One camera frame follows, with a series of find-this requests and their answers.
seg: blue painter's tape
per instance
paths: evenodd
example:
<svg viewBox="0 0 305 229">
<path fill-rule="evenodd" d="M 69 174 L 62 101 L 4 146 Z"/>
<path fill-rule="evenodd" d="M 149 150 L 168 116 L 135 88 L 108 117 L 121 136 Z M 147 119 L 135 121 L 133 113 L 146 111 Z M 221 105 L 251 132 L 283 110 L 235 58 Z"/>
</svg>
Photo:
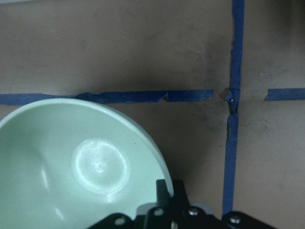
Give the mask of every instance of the blue painter's tape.
<svg viewBox="0 0 305 229">
<path fill-rule="evenodd" d="M 304 100 L 305 88 L 284 88 L 284 89 L 268 89 L 268 95 L 265 100 Z"/>
<path fill-rule="evenodd" d="M 50 94 L 0 94 L 1 105 L 25 105 L 43 99 L 73 98 L 70 96 L 50 95 Z"/>
<path fill-rule="evenodd" d="M 0 104 L 25 105 L 52 98 L 75 98 L 100 104 L 158 103 L 162 99 L 168 102 L 200 102 L 212 98 L 213 95 L 214 90 L 104 92 L 101 94 L 83 93 L 67 96 L 49 94 L 0 94 Z"/>
<path fill-rule="evenodd" d="M 230 91 L 226 97 L 230 115 L 227 119 L 227 141 L 224 163 L 223 215 L 233 210 L 234 180 L 238 133 L 241 66 L 244 36 L 244 0 L 232 1 L 234 45 L 231 50 Z"/>
<path fill-rule="evenodd" d="M 238 114 L 227 119 L 228 138 L 225 145 L 223 215 L 232 211 L 234 197 L 235 165 L 237 152 Z"/>
</svg>

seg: bolt head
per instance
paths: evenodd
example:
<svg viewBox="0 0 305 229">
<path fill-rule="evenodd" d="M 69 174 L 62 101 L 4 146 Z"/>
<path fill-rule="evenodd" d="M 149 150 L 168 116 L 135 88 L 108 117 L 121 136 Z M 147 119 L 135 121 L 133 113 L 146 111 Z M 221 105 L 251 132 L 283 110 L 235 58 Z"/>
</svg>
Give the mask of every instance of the bolt head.
<svg viewBox="0 0 305 229">
<path fill-rule="evenodd" d="M 198 216 L 198 214 L 199 214 L 198 208 L 189 209 L 189 214 L 190 214 L 190 216 Z"/>
<path fill-rule="evenodd" d="M 231 216 L 230 217 L 230 222 L 234 224 L 240 224 L 242 219 L 239 216 Z"/>
</svg>

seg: concrete floor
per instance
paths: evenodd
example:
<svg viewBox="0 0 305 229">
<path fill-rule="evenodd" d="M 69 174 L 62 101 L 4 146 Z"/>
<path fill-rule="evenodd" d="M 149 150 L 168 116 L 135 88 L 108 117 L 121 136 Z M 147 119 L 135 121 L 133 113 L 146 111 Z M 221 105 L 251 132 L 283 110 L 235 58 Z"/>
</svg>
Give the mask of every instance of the concrete floor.
<svg viewBox="0 0 305 229">
<path fill-rule="evenodd" d="M 303 228 L 305 4 L 246 1 L 234 209 Z M 112 104 L 138 122 L 192 202 L 222 212 L 230 1 L 41 0 L 0 5 L 0 93 L 215 89 L 199 103 Z M 16 106 L 0 106 L 0 119 Z"/>
</svg>

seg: screw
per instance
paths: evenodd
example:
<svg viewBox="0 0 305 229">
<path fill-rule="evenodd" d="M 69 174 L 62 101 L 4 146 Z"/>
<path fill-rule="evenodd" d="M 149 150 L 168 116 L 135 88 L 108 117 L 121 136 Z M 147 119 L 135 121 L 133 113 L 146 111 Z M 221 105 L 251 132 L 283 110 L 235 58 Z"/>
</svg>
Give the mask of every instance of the screw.
<svg viewBox="0 0 305 229">
<path fill-rule="evenodd" d="M 161 216 L 164 214 L 164 210 L 162 208 L 156 208 L 153 212 L 155 216 Z"/>
<path fill-rule="evenodd" d="M 231 216 L 230 217 L 230 222 L 234 224 L 240 224 L 242 219 L 239 216 Z"/>
<path fill-rule="evenodd" d="M 120 218 L 117 218 L 115 221 L 114 221 L 114 224 L 116 226 L 121 226 L 125 223 L 125 218 L 124 217 L 120 217 Z"/>
<path fill-rule="evenodd" d="M 199 214 L 199 210 L 197 208 L 191 208 L 189 209 L 189 214 L 191 216 L 197 216 Z"/>
</svg>

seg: mint green bowl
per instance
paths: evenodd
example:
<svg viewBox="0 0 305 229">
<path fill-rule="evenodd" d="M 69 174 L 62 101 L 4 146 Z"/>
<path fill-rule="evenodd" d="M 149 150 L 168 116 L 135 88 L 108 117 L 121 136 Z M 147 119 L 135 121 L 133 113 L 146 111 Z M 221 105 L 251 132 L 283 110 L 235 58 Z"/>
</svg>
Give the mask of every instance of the mint green bowl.
<svg viewBox="0 0 305 229">
<path fill-rule="evenodd" d="M 0 223 L 6 229 L 84 229 L 131 218 L 173 186 L 153 140 L 122 113 L 77 99 L 23 106 L 0 122 Z"/>
</svg>

